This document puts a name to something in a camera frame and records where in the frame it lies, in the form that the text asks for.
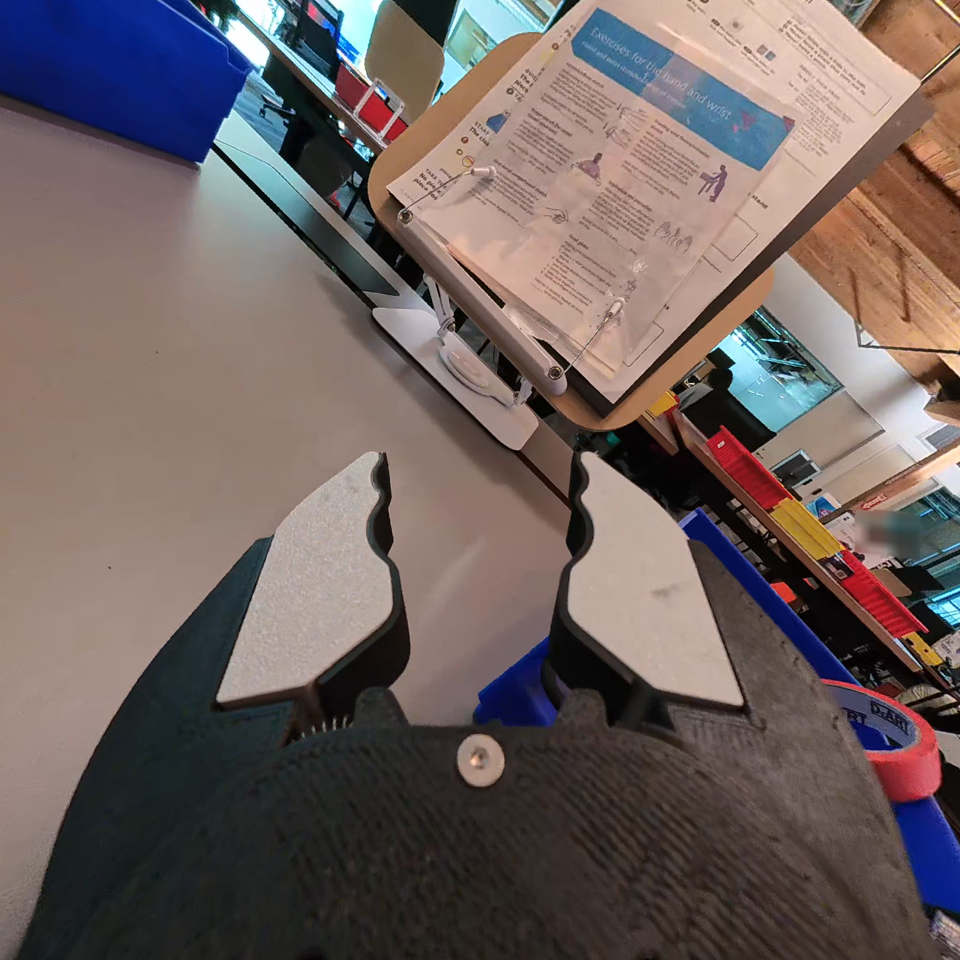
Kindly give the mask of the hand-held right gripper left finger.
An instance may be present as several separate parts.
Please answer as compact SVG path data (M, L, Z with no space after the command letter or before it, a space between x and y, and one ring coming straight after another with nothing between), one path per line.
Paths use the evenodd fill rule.
M226 709L315 690L353 711L388 688L411 653L394 542L387 455L369 451L317 487L276 528L217 692Z

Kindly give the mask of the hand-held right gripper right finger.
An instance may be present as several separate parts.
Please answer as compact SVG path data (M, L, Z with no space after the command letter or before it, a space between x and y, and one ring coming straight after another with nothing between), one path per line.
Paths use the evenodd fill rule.
M625 711L655 703L743 711L747 700L692 543L661 504L592 452L575 453L570 559L561 570L548 661L568 689Z

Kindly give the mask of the blue plastic bin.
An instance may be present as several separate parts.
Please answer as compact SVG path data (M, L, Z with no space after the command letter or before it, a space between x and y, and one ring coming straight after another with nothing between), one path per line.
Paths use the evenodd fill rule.
M855 683L854 676L822 642L804 618L790 609L749 560L700 509L679 523L691 540L706 545L758 606L794 643L825 681ZM506 726L550 726L557 708L542 682L548 639L540 642L478 694L473 719L500 721ZM892 804L918 893L925 906L958 915L959 846L954 831L934 796Z
M203 162L254 66L187 1L3 1L7 97Z

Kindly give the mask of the grey desk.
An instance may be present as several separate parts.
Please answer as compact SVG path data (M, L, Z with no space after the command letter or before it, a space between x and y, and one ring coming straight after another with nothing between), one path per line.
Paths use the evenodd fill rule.
M2 883L17 958L673 958L666 869L628 844L662 739L495 728L467 700L546 627L564 504L372 330L218 157L2 119ZM272 530L390 458L413 640L399 687L293 741L219 708Z

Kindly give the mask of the red storage bin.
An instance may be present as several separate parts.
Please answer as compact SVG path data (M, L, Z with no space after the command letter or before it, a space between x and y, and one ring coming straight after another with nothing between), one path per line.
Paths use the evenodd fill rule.
M841 587L891 636L901 640L928 631L854 553L844 549L836 555L836 560L849 571L841 580Z
M771 512L796 497L725 426L706 440L706 445L723 471L765 511Z

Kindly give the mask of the red tape roll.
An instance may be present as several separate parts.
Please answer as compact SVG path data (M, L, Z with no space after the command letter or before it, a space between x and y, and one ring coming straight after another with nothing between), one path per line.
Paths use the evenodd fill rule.
M925 801L942 786L942 761L930 724L902 703L860 685L824 678L823 686L863 748L887 799Z

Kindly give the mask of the printed instruction sheet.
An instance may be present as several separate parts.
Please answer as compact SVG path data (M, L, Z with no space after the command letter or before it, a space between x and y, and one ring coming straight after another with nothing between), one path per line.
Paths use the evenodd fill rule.
M405 211L595 378L656 318L769 174L796 119L641 2L599 2L478 159Z

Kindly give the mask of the wooden document stand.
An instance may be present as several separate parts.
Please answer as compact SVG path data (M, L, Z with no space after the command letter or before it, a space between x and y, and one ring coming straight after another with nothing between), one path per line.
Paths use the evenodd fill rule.
M537 39L520 36L499 45L429 107L373 168L370 197L379 223L414 258L431 293L438 295L434 320L425 308L414 309L414 350L424 351L454 397L479 401L477 418L501 439L506 436L494 426L495 415L525 414L533 391L580 426L604 429L636 421L698 356L761 305L772 286L773 265L782 256L645 375L631 372L630 362L615 378L603 379L539 336L531 318L442 253L437 241L404 226L406 210L473 170L487 174L478 168L482 152L595 3L582 2Z

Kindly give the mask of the white printed form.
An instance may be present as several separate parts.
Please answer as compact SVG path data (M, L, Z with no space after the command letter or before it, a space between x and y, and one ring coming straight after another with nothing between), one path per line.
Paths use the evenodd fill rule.
M930 118L920 81L831 2L652 2L656 24L766 96L730 105L729 155L686 163L688 204L710 224L689 242L690 271L630 354L645 376L676 354Z

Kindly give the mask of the beige chair back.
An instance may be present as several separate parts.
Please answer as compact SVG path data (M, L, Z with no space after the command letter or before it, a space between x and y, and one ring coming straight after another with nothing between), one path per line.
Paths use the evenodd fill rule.
M456 1L385 1L378 7L366 75L402 101L408 123L422 116L437 95L456 7Z

